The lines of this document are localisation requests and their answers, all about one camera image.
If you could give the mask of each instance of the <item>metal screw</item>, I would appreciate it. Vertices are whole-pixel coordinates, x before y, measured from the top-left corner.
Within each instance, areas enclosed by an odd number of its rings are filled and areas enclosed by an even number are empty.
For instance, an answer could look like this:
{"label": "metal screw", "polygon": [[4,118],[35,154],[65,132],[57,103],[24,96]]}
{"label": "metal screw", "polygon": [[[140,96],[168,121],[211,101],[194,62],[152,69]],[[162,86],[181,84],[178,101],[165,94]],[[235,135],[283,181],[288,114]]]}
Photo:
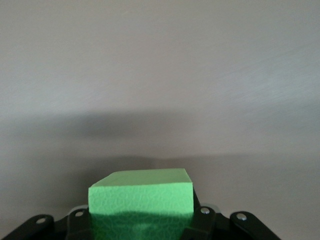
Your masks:
{"label": "metal screw", "polygon": [[206,208],[206,207],[203,207],[203,208],[201,208],[201,213],[203,213],[203,214],[209,214],[209,213],[210,213],[210,210],[209,210],[208,208]]}
{"label": "metal screw", "polygon": [[76,217],[81,217],[83,214],[84,214],[83,211],[78,211],[78,212],[75,213],[75,216]]}
{"label": "metal screw", "polygon": [[238,213],[238,214],[236,215],[236,217],[237,217],[239,220],[242,220],[242,221],[247,220],[247,216],[244,215],[243,213]]}
{"label": "metal screw", "polygon": [[45,217],[39,218],[35,223],[36,224],[43,224],[46,221]]}

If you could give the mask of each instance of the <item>green sponge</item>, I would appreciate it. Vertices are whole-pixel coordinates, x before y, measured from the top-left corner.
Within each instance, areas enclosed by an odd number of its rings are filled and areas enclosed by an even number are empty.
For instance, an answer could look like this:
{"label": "green sponge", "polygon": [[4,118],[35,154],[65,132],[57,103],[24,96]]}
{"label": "green sponge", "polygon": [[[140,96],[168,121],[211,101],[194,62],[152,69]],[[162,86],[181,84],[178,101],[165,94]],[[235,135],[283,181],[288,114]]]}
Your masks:
{"label": "green sponge", "polygon": [[194,212],[182,168],[114,172],[88,198],[96,240],[178,240]]}

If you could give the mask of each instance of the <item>gray background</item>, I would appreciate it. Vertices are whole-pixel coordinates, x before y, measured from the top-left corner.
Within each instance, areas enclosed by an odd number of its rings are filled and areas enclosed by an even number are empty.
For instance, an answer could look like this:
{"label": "gray background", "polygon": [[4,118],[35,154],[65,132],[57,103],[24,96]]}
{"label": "gray background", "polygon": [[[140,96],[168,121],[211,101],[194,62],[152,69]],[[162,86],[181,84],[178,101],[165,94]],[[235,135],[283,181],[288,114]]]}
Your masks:
{"label": "gray background", "polygon": [[114,171],[320,236],[320,1],[0,0],[0,237]]}

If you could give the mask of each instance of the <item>black plastic mount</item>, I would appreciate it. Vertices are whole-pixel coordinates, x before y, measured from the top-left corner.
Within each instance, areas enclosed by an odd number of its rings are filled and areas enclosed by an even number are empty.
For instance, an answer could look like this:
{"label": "black plastic mount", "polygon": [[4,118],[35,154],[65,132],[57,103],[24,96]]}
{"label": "black plastic mount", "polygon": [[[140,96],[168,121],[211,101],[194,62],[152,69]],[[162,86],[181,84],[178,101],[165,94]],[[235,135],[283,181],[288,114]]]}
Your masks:
{"label": "black plastic mount", "polygon": [[[195,192],[193,202],[191,223],[180,240],[280,240],[249,212],[234,212],[229,219],[201,206]],[[50,215],[33,216],[2,240],[94,240],[89,209],[74,210],[56,222]]]}

